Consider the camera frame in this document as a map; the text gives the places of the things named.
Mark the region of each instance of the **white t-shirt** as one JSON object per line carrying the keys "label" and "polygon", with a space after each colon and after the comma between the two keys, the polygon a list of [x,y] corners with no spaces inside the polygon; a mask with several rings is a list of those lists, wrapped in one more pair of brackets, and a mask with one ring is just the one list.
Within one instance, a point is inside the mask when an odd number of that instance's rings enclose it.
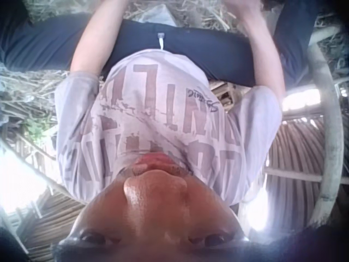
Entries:
{"label": "white t-shirt", "polygon": [[68,191],[83,202],[148,152],[189,168],[228,204],[242,200],[281,123],[268,88],[251,89],[226,113],[191,60],[144,50],[98,78],[71,73],[56,90],[57,158]]}

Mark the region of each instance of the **eye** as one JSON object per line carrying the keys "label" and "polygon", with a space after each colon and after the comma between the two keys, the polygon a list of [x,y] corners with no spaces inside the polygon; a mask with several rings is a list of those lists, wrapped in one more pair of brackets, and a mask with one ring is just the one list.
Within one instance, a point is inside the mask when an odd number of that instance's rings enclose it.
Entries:
{"label": "eye", "polygon": [[92,232],[83,232],[80,235],[80,240],[96,246],[104,246],[107,244],[107,239],[103,235]]}
{"label": "eye", "polygon": [[228,243],[234,239],[234,234],[214,234],[205,238],[205,247],[215,247]]}
{"label": "eye", "polygon": [[239,234],[212,234],[204,238],[189,239],[197,247],[217,247],[230,244],[233,241],[240,241]]}

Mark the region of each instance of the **drawstring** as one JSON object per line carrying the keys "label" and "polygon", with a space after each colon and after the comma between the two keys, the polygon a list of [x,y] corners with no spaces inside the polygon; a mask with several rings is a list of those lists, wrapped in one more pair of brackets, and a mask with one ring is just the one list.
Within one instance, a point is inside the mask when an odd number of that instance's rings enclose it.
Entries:
{"label": "drawstring", "polygon": [[164,38],[165,38],[165,33],[158,33],[158,39],[160,43],[160,49],[164,49]]}

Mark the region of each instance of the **nose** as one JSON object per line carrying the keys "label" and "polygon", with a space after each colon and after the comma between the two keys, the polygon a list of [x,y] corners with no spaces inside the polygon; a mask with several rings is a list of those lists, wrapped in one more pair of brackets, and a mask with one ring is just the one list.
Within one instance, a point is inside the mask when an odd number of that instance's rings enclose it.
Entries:
{"label": "nose", "polygon": [[189,224],[186,181],[162,170],[130,177],[124,183],[127,218],[138,240],[179,242]]}

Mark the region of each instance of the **sleeve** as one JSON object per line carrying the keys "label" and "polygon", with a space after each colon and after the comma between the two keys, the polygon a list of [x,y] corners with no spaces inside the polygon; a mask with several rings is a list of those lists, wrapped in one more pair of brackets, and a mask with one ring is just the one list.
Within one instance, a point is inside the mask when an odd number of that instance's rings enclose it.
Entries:
{"label": "sleeve", "polygon": [[273,91],[265,86],[256,86],[228,115],[238,129],[245,152],[246,193],[263,166],[280,127],[282,112]]}
{"label": "sleeve", "polygon": [[58,120],[57,160],[62,181],[66,187],[74,178],[73,172],[79,169],[76,167],[79,163],[76,161],[78,156],[74,154],[78,141],[73,138],[76,138],[76,134],[84,129],[85,116],[90,112],[98,90],[97,76],[86,72],[74,72],[55,91]]}

